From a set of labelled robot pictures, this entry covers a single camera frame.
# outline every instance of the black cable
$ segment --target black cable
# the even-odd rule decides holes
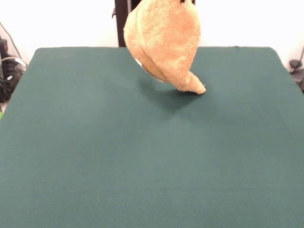
[[[2,25],[2,23],[0,22],[0,26],[2,27],[2,29],[6,32],[6,34],[9,36],[9,38],[10,38],[10,40],[11,40],[11,42],[12,42],[12,44],[13,44],[13,46],[14,46],[14,48],[15,48],[15,50],[16,50],[16,52],[17,52],[17,54],[18,54],[18,56],[19,56],[19,58],[21,58],[21,55],[20,55],[20,53],[19,53],[19,51],[18,51],[18,49],[17,49],[17,47],[16,47],[16,45],[15,45],[15,43],[14,43],[14,41],[13,41],[13,39],[12,39],[12,37],[11,37],[11,35],[10,35],[10,33],[4,28],[4,26]]]
[[[304,56],[304,47],[303,47],[303,49],[302,49],[301,57],[300,57],[300,59],[299,59],[298,66],[297,66],[296,68],[299,68],[299,67],[300,67],[301,62],[302,62],[302,59],[303,59],[303,56]]]

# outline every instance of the green felt table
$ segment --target green felt table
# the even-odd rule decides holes
[[[302,228],[304,97],[270,48],[199,48],[207,92],[125,48],[43,48],[0,121],[1,228]]]

